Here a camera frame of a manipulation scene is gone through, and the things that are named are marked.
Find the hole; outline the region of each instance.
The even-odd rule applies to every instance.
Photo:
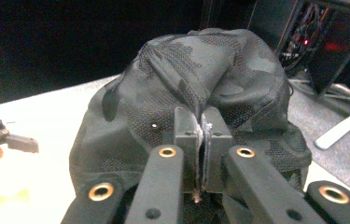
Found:
[[[171,147],[165,147],[159,151],[159,154],[160,154],[160,156],[166,157],[166,158],[173,157],[175,155],[175,150]]]
[[[114,192],[114,187],[109,183],[101,183],[93,186],[90,190],[89,197],[95,202],[109,198]]]
[[[334,187],[322,186],[319,188],[320,194],[333,203],[349,203],[349,197]]]
[[[252,158],[256,155],[256,153],[253,150],[246,147],[238,148],[238,150],[236,150],[236,153],[239,156],[245,157],[245,158]]]
[[[302,215],[299,212],[297,212],[296,210],[288,209],[287,215],[296,221],[302,220]]]
[[[146,217],[149,219],[156,219],[161,216],[161,211],[157,208],[150,208],[146,211]]]

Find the black mesh fabric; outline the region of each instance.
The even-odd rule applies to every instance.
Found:
[[[187,107],[200,123],[216,107],[240,145],[258,148],[294,186],[311,162],[300,130],[287,122],[287,78],[268,46],[247,30],[207,29],[147,42],[114,81],[91,99],[70,154],[77,194],[100,174],[125,190],[143,173],[152,148],[174,131],[174,111]],[[209,194],[185,201],[185,223],[225,223]]]

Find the gray floor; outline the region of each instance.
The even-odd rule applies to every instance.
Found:
[[[350,187],[350,132],[326,151],[314,146],[314,140],[350,114],[350,106],[327,97],[316,98],[309,91],[308,85],[294,85],[288,119],[301,129],[314,161]]]

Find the white table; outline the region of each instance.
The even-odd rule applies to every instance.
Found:
[[[33,137],[40,153],[7,149],[0,161],[0,223],[60,223],[75,193],[68,155],[88,102],[108,77],[0,105],[11,133]],[[313,163],[307,183],[338,179]]]

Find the brass grommet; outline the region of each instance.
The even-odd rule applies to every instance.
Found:
[[[320,194],[333,203],[349,203],[349,197],[334,187],[322,186],[319,188]]]
[[[175,155],[175,150],[171,147],[164,147],[159,151],[160,156],[162,157],[173,157]]]
[[[252,158],[256,155],[256,153],[247,147],[240,147],[236,150],[236,154],[245,158]]]
[[[109,183],[100,183],[90,189],[89,197],[95,202],[109,198],[114,192],[114,187]]]

